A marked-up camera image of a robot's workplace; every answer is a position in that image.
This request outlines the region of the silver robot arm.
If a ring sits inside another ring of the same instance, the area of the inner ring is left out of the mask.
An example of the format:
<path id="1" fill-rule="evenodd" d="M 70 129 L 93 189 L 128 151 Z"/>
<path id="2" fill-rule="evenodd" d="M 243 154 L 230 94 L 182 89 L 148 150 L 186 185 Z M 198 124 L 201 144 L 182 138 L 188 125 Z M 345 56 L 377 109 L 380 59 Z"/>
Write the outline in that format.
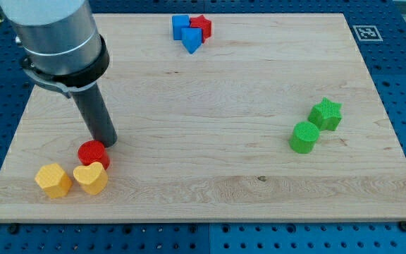
<path id="1" fill-rule="evenodd" d="M 88 0 L 0 0 L 27 56 L 33 82 L 70 97 L 92 87 L 109 66 Z"/>

